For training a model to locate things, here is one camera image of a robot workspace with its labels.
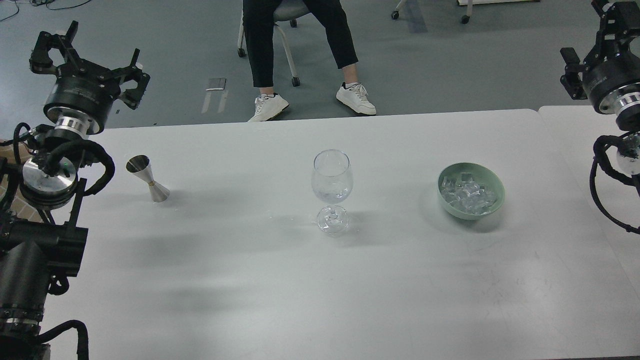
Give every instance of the gray floor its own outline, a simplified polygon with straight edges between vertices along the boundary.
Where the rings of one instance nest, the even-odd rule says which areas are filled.
[[[476,5],[466,25],[460,24],[466,8],[455,0],[409,0],[398,20],[390,17],[394,0],[342,4],[360,79],[378,115],[587,104],[571,100],[560,85],[559,50],[571,46],[584,57],[593,47],[599,21],[589,1]],[[0,18],[14,11],[13,3],[0,1]],[[54,77],[32,74],[28,59],[40,31],[66,31],[72,20],[79,22],[73,44],[82,58],[113,69],[126,66],[139,47],[139,62],[151,75],[140,107],[132,111],[117,101],[108,127],[248,120],[257,91],[248,60],[237,55],[240,14],[240,0],[94,0],[63,11],[21,4],[18,15],[0,22],[0,137],[20,121],[47,122],[42,105]],[[283,28],[302,85],[291,86],[275,35],[276,90],[291,103],[280,119],[353,116],[335,100],[342,75],[322,26],[307,15],[298,28]],[[211,94],[207,106],[209,78],[227,78],[227,87]]]

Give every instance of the glass base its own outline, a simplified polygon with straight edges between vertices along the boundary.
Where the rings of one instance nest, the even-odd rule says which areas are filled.
[[[317,221],[320,230],[328,234],[337,234],[347,229],[349,216],[342,206],[329,205],[320,210]]]

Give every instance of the person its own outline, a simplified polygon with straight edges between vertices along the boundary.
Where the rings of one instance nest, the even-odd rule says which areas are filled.
[[[335,63],[344,75],[344,82],[338,89],[336,98],[357,113],[375,115],[376,107],[369,102],[367,90],[358,81],[358,57],[340,0],[303,1],[324,26]],[[281,2],[282,0],[243,0],[247,55],[253,85],[260,91],[255,99],[255,115],[249,122],[271,120],[289,106],[274,91],[273,86],[273,13]]]

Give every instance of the robotic arm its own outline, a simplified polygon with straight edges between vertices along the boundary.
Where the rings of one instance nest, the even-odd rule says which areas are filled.
[[[8,176],[7,191],[0,200],[0,359],[48,358],[45,343],[65,330],[78,330],[78,358],[88,359],[88,335],[83,323],[72,320],[40,334],[47,294],[61,295],[69,288],[68,277],[80,269],[88,230],[77,227],[82,199],[100,192],[115,173],[113,160],[98,143],[88,139],[104,130],[116,99],[136,109],[149,82],[149,75],[136,66],[136,49],[129,66],[109,70],[82,59],[71,42],[78,23],[65,35],[41,32],[29,64],[35,74],[53,74],[56,84],[44,106],[53,126],[29,129],[19,124],[12,141],[26,142],[32,158],[25,164],[9,164],[0,158],[0,179]],[[65,62],[54,66],[49,51],[60,51]],[[121,91],[120,85],[134,81],[136,88]],[[19,136],[19,130],[28,132]],[[89,189],[77,171],[102,163],[102,177]],[[10,206],[17,189],[40,212],[44,223],[17,218]],[[51,216],[73,199],[70,218],[56,225]]]
[[[624,224],[602,206],[595,187],[598,166],[619,182],[635,186],[640,195],[640,58],[629,50],[629,44],[640,36],[640,8],[635,1],[592,0],[600,16],[596,44],[580,61],[572,47],[560,50],[566,66],[560,82],[572,99],[589,99],[596,112],[616,114],[622,136],[600,136],[593,146],[594,162],[589,185],[598,209],[614,223],[631,233],[640,229]],[[618,164],[629,174],[613,169],[606,151],[618,149]]]

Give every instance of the black pants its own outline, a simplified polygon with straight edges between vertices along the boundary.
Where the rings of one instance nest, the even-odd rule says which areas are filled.
[[[333,58],[341,69],[358,62],[340,0],[303,0],[326,30]],[[273,12],[282,0],[243,0],[246,49],[257,88],[273,86]]]

